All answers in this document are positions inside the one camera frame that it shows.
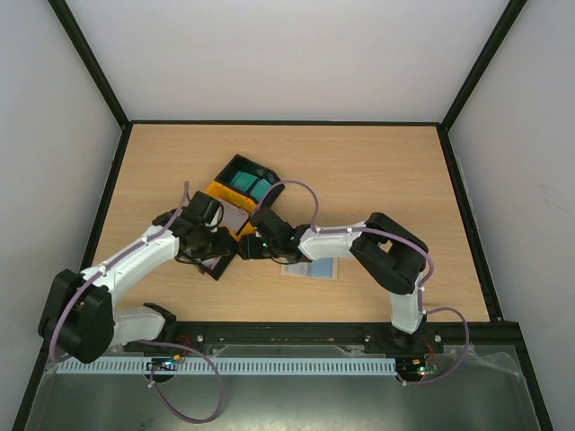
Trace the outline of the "beige card holder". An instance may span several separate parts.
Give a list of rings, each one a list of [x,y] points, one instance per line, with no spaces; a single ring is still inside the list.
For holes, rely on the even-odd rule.
[[[337,273],[338,260],[334,258],[281,265],[280,267],[280,274],[282,276],[335,280]]]

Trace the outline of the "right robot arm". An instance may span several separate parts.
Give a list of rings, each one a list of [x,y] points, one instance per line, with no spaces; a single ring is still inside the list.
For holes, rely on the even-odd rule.
[[[422,294],[434,273],[434,263],[428,246],[389,216],[375,212],[350,225],[294,227],[263,208],[254,213],[251,222],[254,232],[239,241],[242,259],[280,259],[288,265],[355,259],[390,295],[394,345],[409,352],[422,342]]]

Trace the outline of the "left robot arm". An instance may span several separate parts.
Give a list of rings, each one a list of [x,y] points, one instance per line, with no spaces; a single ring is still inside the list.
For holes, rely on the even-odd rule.
[[[38,328],[50,360],[73,357],[90,364],[110,347],[159,339],[166,312],[155,305],[119,311],[119,300],[165,262],[187,256],[201,263],[231,254],[234,239],[221,225],[224,213],[221,200],[201,191],[185,193],[177,208],[158,216],[110,258],[80,272],[59,272]]]

